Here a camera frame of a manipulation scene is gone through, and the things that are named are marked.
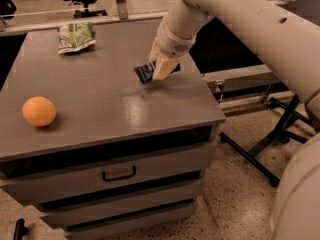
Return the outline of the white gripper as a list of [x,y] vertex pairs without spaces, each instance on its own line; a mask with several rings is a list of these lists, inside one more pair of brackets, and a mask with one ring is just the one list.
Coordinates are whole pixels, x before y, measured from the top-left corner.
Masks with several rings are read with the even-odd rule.
[[173,33],[169,28],[167,19],[163,18],[157,29],[157,38],[154,38],[149,54],[149,62],[156,62],[152,78],[154,80],[164,80],[171,74],[178,65],[176,57],[187,54],[195,40],[195,36],[182,38]]

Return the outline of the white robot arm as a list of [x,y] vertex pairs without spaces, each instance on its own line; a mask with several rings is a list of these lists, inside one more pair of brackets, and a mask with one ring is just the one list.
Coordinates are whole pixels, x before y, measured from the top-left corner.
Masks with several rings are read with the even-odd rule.
[[[149,60],[166,78],[198,31],[218,18],[320,117],[320,27],[267,0],[176,0],[162,19]],[[320,240],[320,133],[292,156],[271,215],[272,240]]]

